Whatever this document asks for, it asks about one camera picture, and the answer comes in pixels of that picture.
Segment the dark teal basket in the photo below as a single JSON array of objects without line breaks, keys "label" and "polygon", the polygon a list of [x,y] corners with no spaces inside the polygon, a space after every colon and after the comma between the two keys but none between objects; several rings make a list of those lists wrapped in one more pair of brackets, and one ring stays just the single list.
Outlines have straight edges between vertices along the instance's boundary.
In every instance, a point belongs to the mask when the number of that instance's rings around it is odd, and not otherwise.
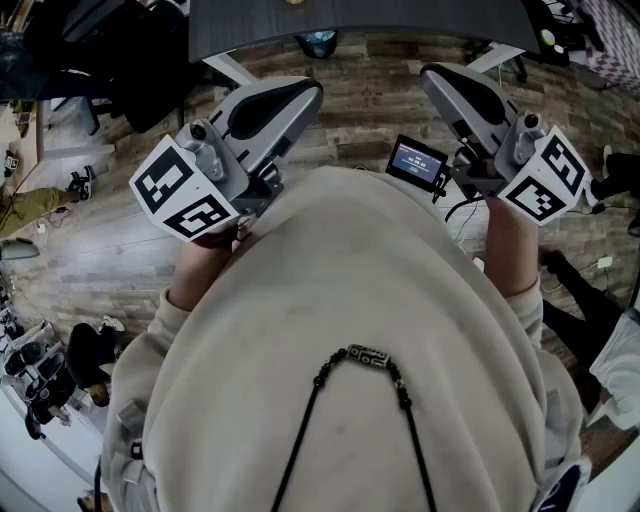
[{"label": "dark teal basket", "polygon": [[295,35],[294,39],[307,57],[322,60],[329,58],[335,52],[338,32],[317,31]]}]

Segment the small black display screen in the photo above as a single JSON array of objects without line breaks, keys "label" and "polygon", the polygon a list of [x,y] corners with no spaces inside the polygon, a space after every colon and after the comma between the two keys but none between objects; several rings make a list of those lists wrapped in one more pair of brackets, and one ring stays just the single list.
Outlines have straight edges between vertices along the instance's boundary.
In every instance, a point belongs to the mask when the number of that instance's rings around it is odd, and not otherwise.
[{"label": "small black display screen", "polygon": [[447,156],[408,136],[397,137],[385,173],[431,193],[433,203],[446,196]]}]

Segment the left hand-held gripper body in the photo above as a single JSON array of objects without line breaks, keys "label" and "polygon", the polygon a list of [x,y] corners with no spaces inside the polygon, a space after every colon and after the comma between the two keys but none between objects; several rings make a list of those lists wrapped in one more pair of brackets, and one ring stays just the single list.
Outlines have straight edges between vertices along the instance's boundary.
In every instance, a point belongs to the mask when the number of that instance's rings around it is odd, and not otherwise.
[{"label": "left hand-held gripper body", "polygon": [[149,220],[190,242],[241,218],[261,216],[282,191],[275,164],[244,164],[205,120],[157,144],[129,181]]}]

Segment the white table leg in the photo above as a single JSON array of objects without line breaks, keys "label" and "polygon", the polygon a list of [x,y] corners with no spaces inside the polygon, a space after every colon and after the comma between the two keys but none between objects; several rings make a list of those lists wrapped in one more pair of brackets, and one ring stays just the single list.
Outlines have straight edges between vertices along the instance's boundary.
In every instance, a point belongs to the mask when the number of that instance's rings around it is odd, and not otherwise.
[{"label": "white table leg", "polygon": [[479,73],[498,67],[500,64],[520,56],[524,49],[516,48],[506,44],[491,43],[491,50],[477,58],[473,58],[467,65],[471,70]]},{"label": "white table leg", "polygon": [[211,68],[225,75],[239,86],[246,86],[257,81],[257,78],[228,53],[220,53],[203,59]]}]

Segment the person's right forearm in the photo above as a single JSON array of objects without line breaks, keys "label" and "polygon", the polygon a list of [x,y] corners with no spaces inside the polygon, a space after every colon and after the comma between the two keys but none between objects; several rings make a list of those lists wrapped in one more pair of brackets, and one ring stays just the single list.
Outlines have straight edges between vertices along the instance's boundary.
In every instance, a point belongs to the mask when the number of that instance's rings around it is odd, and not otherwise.
[{"label": "person's right forearm", "polygon": [[488,199],[484,273],[505,297],[538,281],[538,226],[499,199]]}]

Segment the purple white checkered panel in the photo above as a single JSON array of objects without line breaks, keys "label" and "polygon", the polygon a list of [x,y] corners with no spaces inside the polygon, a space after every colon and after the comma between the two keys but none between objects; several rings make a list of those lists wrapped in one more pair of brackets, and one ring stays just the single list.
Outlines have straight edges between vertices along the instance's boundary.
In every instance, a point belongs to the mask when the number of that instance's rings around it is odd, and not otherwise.
[{"label": "purple white checkered panel", "polygon": [[640,95],[640,21],[636,22],[618,0],[581,0],[604,49],[587,50],[589,67],[608,85],[619,85]]}]

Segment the person's left forearm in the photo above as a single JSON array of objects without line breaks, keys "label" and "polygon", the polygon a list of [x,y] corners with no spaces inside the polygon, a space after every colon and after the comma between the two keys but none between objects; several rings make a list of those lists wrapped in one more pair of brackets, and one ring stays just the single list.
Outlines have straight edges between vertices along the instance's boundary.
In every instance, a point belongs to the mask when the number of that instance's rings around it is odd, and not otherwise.
[{"label": "person's left forearm", "polygon": [[230,261],[234,242],[235,236],[208,234],[184,244],[168,301],[183,311],[192,311]]}]

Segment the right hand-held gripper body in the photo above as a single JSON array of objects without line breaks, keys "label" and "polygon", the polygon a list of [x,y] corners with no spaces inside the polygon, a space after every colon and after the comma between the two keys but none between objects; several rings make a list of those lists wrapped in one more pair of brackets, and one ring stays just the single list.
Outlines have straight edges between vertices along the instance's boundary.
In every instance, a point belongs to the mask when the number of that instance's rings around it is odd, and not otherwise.
[{"label": "right hand-held gripper body", "polygon": [[535,113],[519,114],[491,157],[463,146],[449,175],[467,199],[499,199],[539,226],[576,206],[591,178],[559,127]]}]

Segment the black office chair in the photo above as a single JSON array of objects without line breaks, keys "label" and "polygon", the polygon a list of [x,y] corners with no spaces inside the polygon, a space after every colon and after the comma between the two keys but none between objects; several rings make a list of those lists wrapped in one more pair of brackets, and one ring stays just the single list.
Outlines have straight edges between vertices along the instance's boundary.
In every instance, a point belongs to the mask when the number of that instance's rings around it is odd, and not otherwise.
[{"label": "black office chair", "polygon": [[172,0],[70,0],[61,32],[77,58],[65,73],[79,84],[61,94],[96,114],[122,114],[144,133],[180,109],[197,80],[188,58],[189,20]]}]

